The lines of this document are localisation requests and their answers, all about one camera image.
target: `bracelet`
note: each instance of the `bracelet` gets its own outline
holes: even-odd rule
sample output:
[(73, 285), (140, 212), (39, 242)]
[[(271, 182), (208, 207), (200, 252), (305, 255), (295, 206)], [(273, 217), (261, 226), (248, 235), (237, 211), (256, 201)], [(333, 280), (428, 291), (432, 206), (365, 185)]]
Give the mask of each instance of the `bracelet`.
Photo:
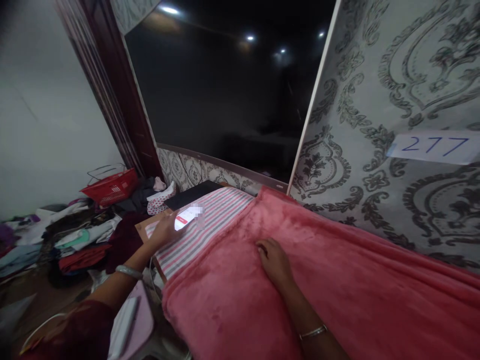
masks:
[(118, 271), (119, 273), (124, 273), (126, 275), (130, 275), (132, 278), (135, 278), (137, 280), (144, 279), (144, 275), (140, 271), (134, 270), (131, 267), (128, 267), (125, 265), (118, 265), (115, 268), (115, 271)]
[(321, 333), (324, 333), (328, 331), (327, 327), (325, 326), (325, 324), (323, 324), (322, 326), (320, 326), (319, 328), (316, 328), (315, 330), (312, 330), (310, 332), (307, 332), (306, 334), (303, 334), (303, 335), (299, 335), (300, 336), (300, 340), (303, 340), (305, 338), (311, 338), (311, 337), (314, 337), (318, 334), (321, 334)]

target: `fleece blanket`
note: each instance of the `fleece blanket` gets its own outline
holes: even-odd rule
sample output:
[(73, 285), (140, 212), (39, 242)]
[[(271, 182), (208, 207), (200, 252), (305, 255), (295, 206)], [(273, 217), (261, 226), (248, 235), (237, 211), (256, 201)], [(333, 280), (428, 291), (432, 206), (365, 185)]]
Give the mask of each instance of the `fleece blanket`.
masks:
[(266, 237), (282, 245), (299, 287), (352, 360), (480, 358), (479, 276), (264, 187), (163, 290), (164, 313), (196, 360), (302, 358), (255, 247)]

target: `phone screen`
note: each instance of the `phone screen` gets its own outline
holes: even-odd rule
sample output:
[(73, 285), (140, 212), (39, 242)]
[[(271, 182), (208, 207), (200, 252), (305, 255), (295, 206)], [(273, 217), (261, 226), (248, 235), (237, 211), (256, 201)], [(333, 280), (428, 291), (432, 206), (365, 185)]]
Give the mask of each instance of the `phone screen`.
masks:
[(190, 206), (179, 213), (175, 218), (175, 230), (178, 231), (187, 226), (193, 219), (203, 212), (202, 206)]

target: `sleeve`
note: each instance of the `sleeve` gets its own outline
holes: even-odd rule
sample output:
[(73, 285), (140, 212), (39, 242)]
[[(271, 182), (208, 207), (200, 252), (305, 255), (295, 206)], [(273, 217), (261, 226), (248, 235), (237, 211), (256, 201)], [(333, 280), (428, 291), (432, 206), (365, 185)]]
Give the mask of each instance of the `sleeve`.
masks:
[(20, 360), (105, 360), (114, 319), (113, 310), (104, 303), (82, 301), (45, 337), (31, 344)]

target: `ceiling light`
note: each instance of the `ceiling light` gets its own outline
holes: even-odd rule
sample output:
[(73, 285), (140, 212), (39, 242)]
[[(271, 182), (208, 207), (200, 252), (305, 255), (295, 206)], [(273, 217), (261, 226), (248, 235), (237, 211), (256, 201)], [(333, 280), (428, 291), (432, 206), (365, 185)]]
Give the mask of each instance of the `ceiling light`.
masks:
[(179, 13), (179, 11), (177, 9), (174, 9), (173, 7), (161, 6), (160, 9), (169, 14), (177, 15)]

